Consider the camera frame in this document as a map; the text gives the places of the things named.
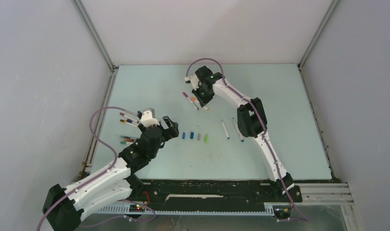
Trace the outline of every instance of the wire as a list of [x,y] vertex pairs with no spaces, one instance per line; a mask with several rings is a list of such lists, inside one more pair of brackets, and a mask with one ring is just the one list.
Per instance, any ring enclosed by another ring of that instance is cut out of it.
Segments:
[[[102,143],[104,146],[108,147],[113,153],[114,153],[114,160],[113,162],[111,163],[111,165],[108,167],[108,169],[111,169],[116,161],[117,161],[117,151],[111,147],[109,144],[107,144],[106,142],[102,141],[97,135],[96,133],[94,132],[93,130],[93,120],[94,118],[96,117],[96,115],[98,113],[100,113],[101,111],[104,111],[104,110],[108,110],[108,109],[118,109],[118,110],[121,110],[121,111],[124,111],[126,113],[129,113],[130,115],[133,115],[133,116],[136,116],[138,117],[138,114],[137,113],[133,113],[129,110],[126,110],[124,108],[121,108],[121,107],[103,107],[103,108],[100,108],[99,110],[97,110],[95,113],[93,113],[93,115],[91,116],[90,118],[90,132],[91,134],[94,136],[94,138],[97,139],[98,142]],[[73,193],[76,192],[76,190],[80,190],[81,188],[83,188],[84,186],[90,184],[91,182],[93,182],[94,180],[96,180],[97,178],[101,177],[102,175],[104,175],[105,173],[107,172],[107,169],[105,169],[103,172],[99,173],[98,175],[92,177],[91,179],[87,180],[86,182],[80,184],[79,186],[77,186],[76,188],[74,188],[73,190],[71,190],[70,192],[68,192],[66,195],[64,195],[63,197],[61,197],[58,201],[56,201],[46,212],[45,214],[43,214],[42,218],[40,219],[39,223],[38,223],[38,226],[36,227],[36,230],[37,231],[40,231],[40,227],[42,227],[42,223],[43,221],[46,219],[46,217],[49,215],[49,213],[51,213],[51,211],[58,205],[60,204],[64,199],[66,199],[67,197],[69,197],[70,195],[72,195]]]
[[285,190],[285,193],[287,194],[287,197],[289,198],[289,201],[291,202],[293,208],[295,208],[295,209],[298,211],[298,213],[303,217],[303,220],[309,221],[309,219],[308,219],[308,218],[301,212],[301,210],[295,205],[294,200],[292,199],[290,193],[289,193],[288,190],[287,190],[287,187],[286,187],[286,185],[285,185],[285,183],[284,183],[284,181],[283,181],[283,178],[282,178],[282,176],[281,176],[280,167],[278,166],[276,155],[274,155],[273,149],[271,148],[270,144],[268,143],[267,139],[265,138],[265,134],[267,133],[267,128],[265,127],[265,124],[263,123],[263,120],[261,119],[260,114],[258,113],[258,111],[257,111],[256,107],[253,105],[253,103],[251,103],[250,100],[248,100],[248,99],[245,98],[245,95],[240,94],[240,92],[236,91],[235,89],[233,89],[231,86],[228,85],[228,83],[226,82],[226,77],[225,77],[225,75],[224,75],[224,73],[223,73],[223,67],[222,67],[222,65],[221,65],[217,60],[215,60],[215,59],[212,59],[212,58],[201,58],[201,59],[195,60],[194,62],[192,62],[192,63],[189,65],[189,67],[188,67],[188,69],[187,69],[187,71],[186,71],[186,77],[188,77],[188,75],[189,75],[189,70],[190,70],[190,68],[191,68],[195,63],[197,63],[197,62],[199,62],[199,61],[202,61],[202,60],[210,60],[210,61],[215,62],[215,63],[220,67],[220,70],[222,71],[222,78],[223,78],[223,83],[224,83],[224,85],[226,85],[226,87],[229,88],[233,93],[235,93],[236,95],[238,95],[242,100],[248,102],[248,103],[252,106],[252,108],[253,108],[253,110],[254,110],[254,113],[257,115],[257,118],[258,118],[258,120],[259,120],[259,122],[260,122],[260,125],[261,125],[262,128],[263,128],[262,139],[263,139],[263,141],[267,144],[268,149],[270,150],[270,153],[271,153],[271,155],[272,155],[272,157],[273,157],[273,159],[274,159],[274,164],[276,165],[276,168],[277,168],[278,177],[280,178],[280,181],[281,181],[281,184],[282,184],[282,186],[283,186],[283,188],[284,188],[284,190]]
[[138,221],[138,222],[148,222],[148,221],[153,220],[155,218],[155,216],[156,216],[155,211],[152,208],[150,208],[150,207],[148,207],[146,205],[141,205],[141,204],[138,204],[136,202],[133,202],[133,201],[130,201],[130,200],[127,200],[127,199],[120,200],[120,201],[129,202],[129,203],[131,203],[133,205],[140,205],[141,207],[144,207],[144,208],[148,209],[149,211],[151,211],[152,212],[152,217],[149,218],[149,219],[136,219],[136,218],[129,217],[127,215],[118,215],[118,216],[114,216],[114,217],[108,218],[106,220],[100,221],[99,223],[94,224],[94,225],[80,225],[80,227],[82,227],[82,228],[93,228],[93,227],[102,225],[102,224],[106,223],[107,221],[110,221],[110,220],[113,220],[113,219],[117,219],[117,218],[129,218],[130,221],[134,220],[134,221]]
[[147,192],[147,191],[144,191],[142,194],[145,194],[145,195],[147,195],[147,199],[148,199],[148,201],[147,201],[147,203],[146,203],[145,205],[148,205],[148,204],[150,203],[150,195],[148,194],[148,192]]

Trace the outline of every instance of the marker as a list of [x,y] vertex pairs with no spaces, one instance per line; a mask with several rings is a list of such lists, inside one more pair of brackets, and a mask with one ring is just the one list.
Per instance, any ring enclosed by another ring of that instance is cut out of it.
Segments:
[[244,142],[243,135],[241,134],[239,127],[237,126],[236,120],[233,118],[234,127],[236,128],[237,133],[239,134],[240,141]]
[[130,136],[120,136],[121,138],[124,138],[124,139],[130,139],[130,140],[136,140],[138,138],[136,137],[130,137]]
[[138,120],[136,120],[136,119],[134,119],[134,118],[131,118],[131,117],[127,116],[126,114],[122,113],[122,112],[120,112],[120,115],[121,115],[121,116],[124,116],[124,117],[127,118],[127,119],[130,119],[130,120],[131,120],[132,122],[134,122],[134,123],[138,123],[138,124],[139,124],[139,121],[138,121]]
[[124,139],[124,141],[126,141],[126,142],[135,142],[136,140],[133,140],[133,139]]
[[222,120],[222,125],[223,125],[223,129],[225,130],[225,134],[226,134],[227,139],[230,139],[229,133],[227,132],[226,125],[223,122],[223,120]]
[[135,141],[121,141],[120,144],[134,143]]
[[[193,96],[192,96],[190,99],[191,99],[192,101],[194,101],[195,103],[199,104],[199,105],[201,104],[201,103],[200,103],[195,97],[193,97]],[[209,110],[209,108],[206,107],[206,106],[203,106],[203,109],[205,109],[206,111]]]
[[189,96],[186,94],[186,93],[182,93],[188,100],[189,102],[196,108],[196,110],[199,110],[199,108],[192,102],[192,100],[190,100]]
[[133,127],[138,127],[137,125],[135,125],[135,124],[133,124],[133,123],[130,123],[130,122],[127,122],[126,120],[120,119],[120,122],[121,122],[121,123],[128,124],[128,125],[131,125],[131,126],[133,126]]

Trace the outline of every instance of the white marker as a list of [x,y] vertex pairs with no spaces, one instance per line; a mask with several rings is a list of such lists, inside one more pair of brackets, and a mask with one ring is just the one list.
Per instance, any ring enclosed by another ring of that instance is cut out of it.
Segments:
[[227,132],[226,125],[223,122],[223,120],[222,120],[222,125],[223,125],[223,129],[225,130],[225,134],[226,134],[227,139],[230,139],[229,133]]
[[[194,101],[195,103],[197,103],[197,104],[201,104],[195,97],[191,97],[190,98],[192,101]],[[206,111],[208,111],[209,110],[209,108],[208,107],[206,107],[206,106],[203,106],[203,109],[205,109]]]
[[199,110],[199,108],[195,105],[194,102],[192,102],[192,100],[190,100],[189,96],[186,93],[183,92],[182,94],[189,100],[189,102],[196,108],[196,110]]
[[122,112],[120,112],[120,115],[121,115],[121,116],[124,116],[124,117],[127,118],[127,119],[130,119],[130,120],[131,120],[132,122],[134,122],[134,123],[138,123],[138,124],[139,124],[139,120],[136,120],[136,119],[134,119],[134,118],[131,118],[131,117],[127,116],[126,114],[122,113]]
[[239,130],[239,127],[237,126],[237,122],[236,120],[233,118],[233,123],[234,123],[234,127],[236,128],[236,131],[237,133],[239,134],[239,137],[240,137],[240,140],[242,142],[244,142],[244,138],[243,138],[243,135],[241,134],[240,130]]

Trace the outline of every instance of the pen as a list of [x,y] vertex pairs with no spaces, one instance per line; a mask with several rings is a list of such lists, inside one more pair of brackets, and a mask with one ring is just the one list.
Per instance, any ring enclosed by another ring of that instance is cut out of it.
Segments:
[[196,110],[199,110],[199,108],[195,105],[194,102],[192,102],[192,100],[190,100],[189,96],[186,93],[183,92],[182,94],[189,100],[189,102],[196,108]]
[[[195,97],[193,97],[193,96],[192,96],[190,99],[191,99],[192,101],[194,101],[195,103],[199,104],[199,105],[201,104],[201,103],[200,103]],[[206,106],[203,106],[203,109],[205,109],[206,111],[209,110],[209,108],[206,107]]]
[[223,125],[223,130],[225,130],[225,134],[226,134],[227,139],[230,139],[229,133],[227,132],[226,125],[223,122],[223,120],[222,120],[222,125]]
[[234,123],[234,127],[236,128],[237,133],[239,134],[240,140],[241,140],[242,142],[244,142],[243,135],[241,134],[241,132],[240,132],[240,130],[239,130],[239,127],[238,127],[238,125],[237,125],[237,122],[236,122],[236,120],[235,120],[234,118],[233,118],[233,123]]

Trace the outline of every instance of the black bracket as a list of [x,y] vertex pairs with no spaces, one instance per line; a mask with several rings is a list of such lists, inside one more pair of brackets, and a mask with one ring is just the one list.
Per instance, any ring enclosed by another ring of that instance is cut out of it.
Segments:
[[[42,212],[45,214],[46,211],[62,198],[66,189],[60,187],[59,184],[49,189],[48,195],[43,205]],[[73,201],[69,198],[64,199],[58,204],[46,217],[49,224],[55,231],[71,231],[75,230],[80,225],[80,216],[84,212],[83,209],[76,211],[73,206]]]
[[[263,104],[259,98],[251,99],[250,102],[257,109],[265,127],[267,127],[267,117],[265,116]],[[263,131],[263,127],[254,111],[253,107],[248,104],[240,105],[237,109],[238,126],[244,137],[254,137]]]

